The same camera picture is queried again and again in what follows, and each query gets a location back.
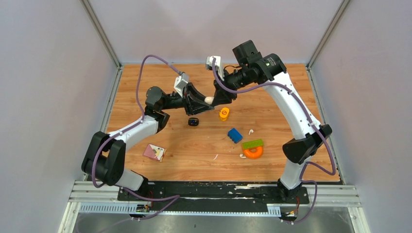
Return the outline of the glossy black earbud charging case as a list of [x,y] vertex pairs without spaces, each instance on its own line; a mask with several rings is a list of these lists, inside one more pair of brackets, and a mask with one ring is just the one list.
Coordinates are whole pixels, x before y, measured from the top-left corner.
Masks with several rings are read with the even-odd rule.
[[190,118],[188,119],[188,125],[189,125],[189,126],[196,127],[196,126],[199,125],[199,122],[200,122],[199,119],[196,118],[196,117],[190,117]]

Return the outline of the white earbud charging case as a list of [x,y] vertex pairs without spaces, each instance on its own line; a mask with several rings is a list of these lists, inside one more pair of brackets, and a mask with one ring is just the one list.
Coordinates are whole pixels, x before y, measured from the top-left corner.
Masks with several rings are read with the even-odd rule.
[[212,104],[214,100],[214,97],[205,97],[204,102],[207,104]]

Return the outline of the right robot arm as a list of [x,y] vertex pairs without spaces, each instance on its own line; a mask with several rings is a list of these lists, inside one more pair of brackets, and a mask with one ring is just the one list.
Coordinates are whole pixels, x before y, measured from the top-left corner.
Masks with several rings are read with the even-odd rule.
[[206,59],[206,68],[213,71],[215,94],[212,105],[229,104],[238,94],[263,88],[275,101],[290,126],[293,139],[283,145],[287,157],[278,188],[278,198],[291,202],[297,196],[296,188],[302,183],[305,166],[326,139],[332,128],[324,124],[310,112],[302,101],[290,79],[281,58],[270,53],[263,56],[252,40],[233,48],[240,69],[228,73],[223,68],[219,56]]

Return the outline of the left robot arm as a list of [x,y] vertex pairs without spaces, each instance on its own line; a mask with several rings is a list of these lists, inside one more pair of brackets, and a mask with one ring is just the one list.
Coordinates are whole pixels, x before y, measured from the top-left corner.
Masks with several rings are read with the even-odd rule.
[[167,109],[185,109],[192,116],[212,110],[214,97],[202,95],[192,83],[186,84],[182,93],[165,93],[153,86],[146,92],[143,116],[135,122],[111,133],[96,132],[86,151],[81,170],[108,186],[130,189],[136,200],[148,197],[147,178],[125,168],[127,151],[143,139],[163,130],[170,118]]

